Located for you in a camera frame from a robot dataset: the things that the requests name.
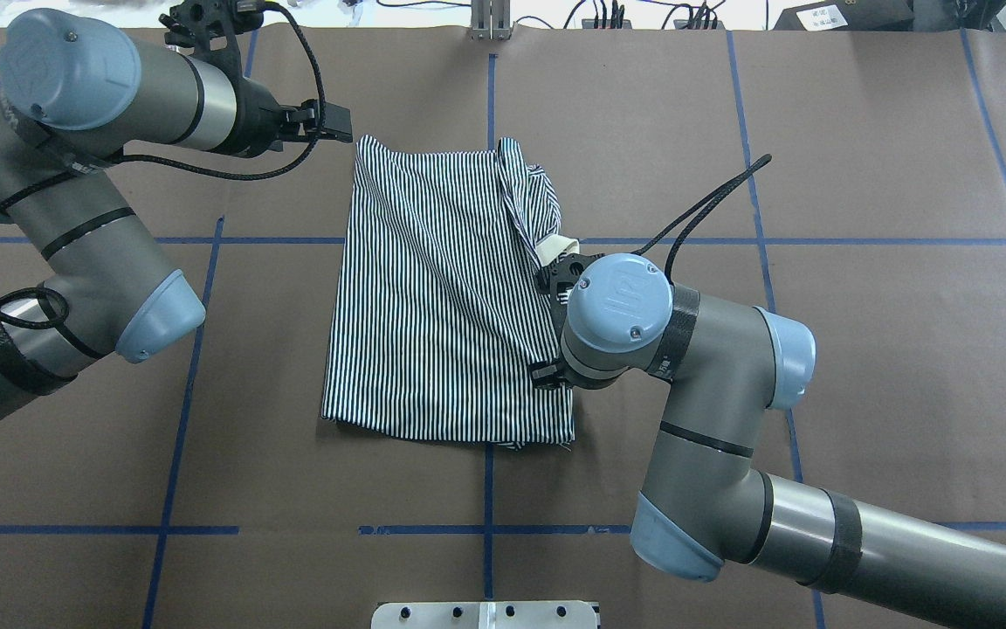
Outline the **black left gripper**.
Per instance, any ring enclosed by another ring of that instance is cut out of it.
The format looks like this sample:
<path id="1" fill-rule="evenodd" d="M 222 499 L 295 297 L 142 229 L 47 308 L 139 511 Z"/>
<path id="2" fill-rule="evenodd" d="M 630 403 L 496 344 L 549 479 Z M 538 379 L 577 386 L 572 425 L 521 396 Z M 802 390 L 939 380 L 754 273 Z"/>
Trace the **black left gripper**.
<path id="1" fill-rule="evenodd" d="M 351 112 L 331 102 L 305 100 L 283 105 L 263 84 L 231 77 L 237 110 L 228 135 L 228 155 L 255 158 L 276 142 L 307 142 L 316 138 L 340 143 L 355 142 Z"/>

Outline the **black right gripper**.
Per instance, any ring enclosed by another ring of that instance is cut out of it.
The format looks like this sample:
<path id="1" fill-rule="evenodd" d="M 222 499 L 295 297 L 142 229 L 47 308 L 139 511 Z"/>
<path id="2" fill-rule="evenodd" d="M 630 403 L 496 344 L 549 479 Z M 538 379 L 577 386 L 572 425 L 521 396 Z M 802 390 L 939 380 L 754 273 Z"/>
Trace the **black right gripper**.
<path id="1" fill-rule="evenodd" d="M 550 391 L 554 389 L 569 389 L 572 383 L 566 375 L 566 363 L 561 358 L 551 361 L 531 363 L 531 384 L 536 390 Z"/>

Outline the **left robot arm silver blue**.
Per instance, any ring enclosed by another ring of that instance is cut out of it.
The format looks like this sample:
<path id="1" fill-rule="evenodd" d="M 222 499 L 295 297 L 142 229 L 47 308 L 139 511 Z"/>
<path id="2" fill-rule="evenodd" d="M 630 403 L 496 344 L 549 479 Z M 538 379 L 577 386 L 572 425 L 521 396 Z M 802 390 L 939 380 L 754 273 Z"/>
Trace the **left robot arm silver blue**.
<path id="1" fill-rule="evenodd" d="M 282 104 L 244 73 L 237 39 L 274 1 L 183 1 L 159 17 L 163 45 L 52 8 L 15 17 L 0 49 L 0 224 L 20 228 L 53 276 L 0 297 L 0 419 L 67 386 L 109 354 L 142 363 L 203 325 L 206 307 L 107 171 L 154 163 L 237 174 L 132 141 L 234 158 L 320 140 L 351 142 L 350 112 L 316 95 Z"/>

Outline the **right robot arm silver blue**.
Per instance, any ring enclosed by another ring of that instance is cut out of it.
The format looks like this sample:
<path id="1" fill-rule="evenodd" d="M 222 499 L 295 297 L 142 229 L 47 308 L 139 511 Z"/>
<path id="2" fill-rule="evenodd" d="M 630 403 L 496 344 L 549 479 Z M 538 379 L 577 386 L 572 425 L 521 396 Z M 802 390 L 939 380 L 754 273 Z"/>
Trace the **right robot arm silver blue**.
<path id="1" fill-rule="evenodd" d="M 535 275 L 559 351 L 539 389 L 598 390 L 628 370 L 668 383 L 630 544 L 713 581 L 726 562 L 950 628 L 1006 628 L 1006 545 L 752 467 L 766 411 L 813 378 L 801 322 L 673 282 L 635 253 L 562 254 Z"/>

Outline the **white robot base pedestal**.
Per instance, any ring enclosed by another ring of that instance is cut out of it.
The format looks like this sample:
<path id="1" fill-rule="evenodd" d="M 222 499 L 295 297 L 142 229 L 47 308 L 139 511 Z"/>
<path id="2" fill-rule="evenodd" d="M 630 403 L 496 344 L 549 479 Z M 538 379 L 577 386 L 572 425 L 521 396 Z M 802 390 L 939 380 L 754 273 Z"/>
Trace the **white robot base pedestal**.
<path id="1" fill-rule="evenodd" d="M 602 628 L 599 604 L 583 600 L 388 602 L 371 628 Z"/>

